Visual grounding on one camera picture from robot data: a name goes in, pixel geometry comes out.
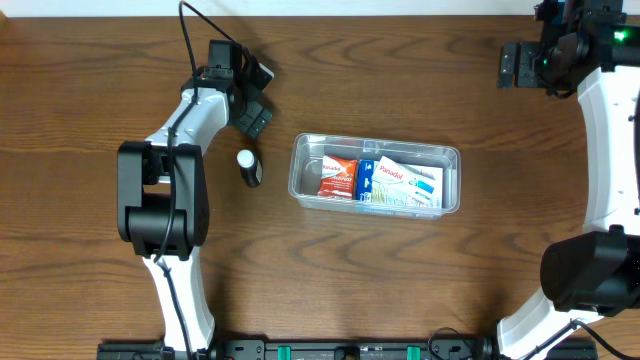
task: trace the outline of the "black bottle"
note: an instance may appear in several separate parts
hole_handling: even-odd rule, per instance
[[[240,174],[249,187],[256,187],[262,182],[262,164],[255,152],[241,150],[238,153]]]

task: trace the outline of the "green light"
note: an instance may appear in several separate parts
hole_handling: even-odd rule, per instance
[[[627,37],[626,31],[616,31],[613,33],[613,38],[616,39],[617,41],[624,41],[626,37]]]

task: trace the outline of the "wooden surface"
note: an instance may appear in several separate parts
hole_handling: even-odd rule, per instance
[[[264,183],[244,185],[235,154],[246,140],[233,128],[205,157],[202,270],[219,329],[490,334],[539,286],[545,248],[580,234],[588,184],[575,97],[495,86],[501,44],[538,37],[530,17],[219,23],[276,73]],[[191,24],[203,64],[214,34]],[[3,357],[89,359],[105,339],[160,338],[151,277],[116,231],[116,150],[178,103],[189,65],[177,18],[14,19],[0,49]],[[431,222],[303,209],[287,192],[302,132],[455,146],[460,210]],[[637,356],[639,325],[626,311],[595,328]]]

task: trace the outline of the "green strip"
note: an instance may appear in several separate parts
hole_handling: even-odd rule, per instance
[[[288,346],[279,346],[278,360],[291,360],[291,348]]]
[[[408,346],[407,360],[420,360],[420,348],[417,346]]]

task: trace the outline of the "bottle cap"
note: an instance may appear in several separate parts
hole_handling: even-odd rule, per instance
[[[255,157],[253,156],[253,153],[249,150],[241,150],[238,153],[238,164],[243,168],[252,167],[255,161],[256,160],[255,160]]]

